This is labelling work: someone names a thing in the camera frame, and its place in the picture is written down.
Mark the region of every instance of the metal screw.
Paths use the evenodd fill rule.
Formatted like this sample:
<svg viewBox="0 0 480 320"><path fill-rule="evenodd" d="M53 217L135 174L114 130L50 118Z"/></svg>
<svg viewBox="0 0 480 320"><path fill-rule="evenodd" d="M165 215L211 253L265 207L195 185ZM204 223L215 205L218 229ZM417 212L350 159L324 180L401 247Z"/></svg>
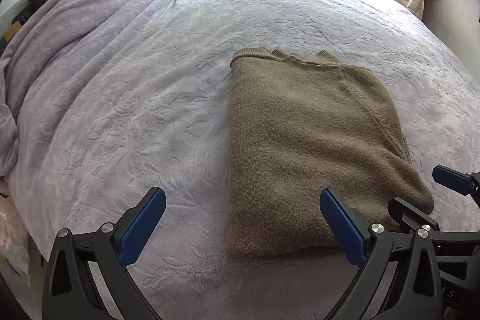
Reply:
<svg viewBox="0 0 480 320"><path fill-rule="evenodd" d="M421 238L428 238L428 231L426 231L425 229L423 228L420 228L418 230L418 236L420 236Z"/></svg>
<svg viewBox="0 0 480 320"><path fill-rule="evenodd" d="M376 234L381 234L385 230L385 228L383 228L382 224L375 223L372 224L371 230L374 231Z"/></svg>
<svg viewBox="0 0 480 320"><path fill-rule="evenodd" d="M113 224L112 223L105 223L102 225L102 232L107 234L108 232L113 231Z"/></svg>
<svg viewBox="0 0 480 320"><path fill-rule="evenodd" d="M68 229L67 228L62 228L57 233L57 236L59 238L64 238L66 235L68 235Z"/></svg>

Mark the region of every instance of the blue gripper pad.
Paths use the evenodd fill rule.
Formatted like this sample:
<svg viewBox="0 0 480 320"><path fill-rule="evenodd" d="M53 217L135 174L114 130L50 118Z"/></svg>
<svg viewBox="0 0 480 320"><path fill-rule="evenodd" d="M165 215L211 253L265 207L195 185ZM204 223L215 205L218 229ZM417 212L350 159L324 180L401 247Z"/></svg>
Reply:
<svg viewBox="0 0 480 320"><path fill-rule="evenodd" d="M367 262L364 239L330 189L320 194L320 210L349 263L363 267Z"/></svg>
<svg viewBox="0 0 480 320"><path fill-rule="evenodd" d="M467 196L475 191L475 187L472 185L468 175L440 164L433 169L431 176L436 183L448 187L463 196Z"/></svg>
<svg viewBox="0 0 480 320"><path fill-rule="evenodd" d="M137 206L141 206L140 211L137 212L136 217L120 238L118 260L123 268L137 261L165 212L167 205L165 192L159 187L152 187L150 192L152 192L152 195L145 202L145 205L141 206L144 201L142 200Z"/></svg>

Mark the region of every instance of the bed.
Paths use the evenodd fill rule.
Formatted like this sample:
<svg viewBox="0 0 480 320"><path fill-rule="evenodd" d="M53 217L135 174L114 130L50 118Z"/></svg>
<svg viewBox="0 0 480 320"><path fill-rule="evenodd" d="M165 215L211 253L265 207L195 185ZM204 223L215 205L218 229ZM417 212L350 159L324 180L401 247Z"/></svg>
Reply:
<svg viewBox="0 0 480 320"><path fill-rule="evenodd" d="M327 49L371 69L433 194L432 217L443 230L480 229L474 201L431 178L439 163L477 168L480 87L395 1L49 0L0 58L0 175L44 257L60 228L96 230L160 186L166 212L129 270L162 318L328 313L356 272L337 251L224 251L229 63L247 46Z"/></svg>

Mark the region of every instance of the plush blanket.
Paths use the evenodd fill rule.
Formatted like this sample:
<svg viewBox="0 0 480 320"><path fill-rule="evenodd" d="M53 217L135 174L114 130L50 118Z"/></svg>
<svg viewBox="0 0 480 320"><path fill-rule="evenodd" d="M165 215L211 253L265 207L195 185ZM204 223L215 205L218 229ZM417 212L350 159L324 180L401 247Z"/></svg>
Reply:
<svg viewBox="0 0 480 320"><path fill-rule="evenodd" d="M368 69L317 55L244 48L231 62L227 252L333 246L318 198L336 187L368 221L398 229L388 202L430 214L397 111Z"/></svg>
<svg viewBox="0 0 480 320"><path fill-rule="evenodd" d="M343 257L225 253L229 63L247 46L370 69L432 216L480 229L473 200L431 179L438 163L478 166L480 88L395 1L49 0L0 58L0 175L45 257L58 229L96 230L160 186L166 212L129 270L162 318L325 316L356 271Z"/></svg>

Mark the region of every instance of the plastic bag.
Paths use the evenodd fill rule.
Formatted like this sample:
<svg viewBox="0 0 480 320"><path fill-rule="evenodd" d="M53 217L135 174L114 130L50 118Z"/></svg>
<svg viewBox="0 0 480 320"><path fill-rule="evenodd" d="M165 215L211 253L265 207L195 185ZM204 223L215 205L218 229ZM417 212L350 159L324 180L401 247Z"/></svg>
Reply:
<svg viewBox="0 0 480 320"><path fill-rule="evenodd" d="M13 199L0 195L0 255L10 266L27 278L30 253L29 235L18 214Z"/></svg>

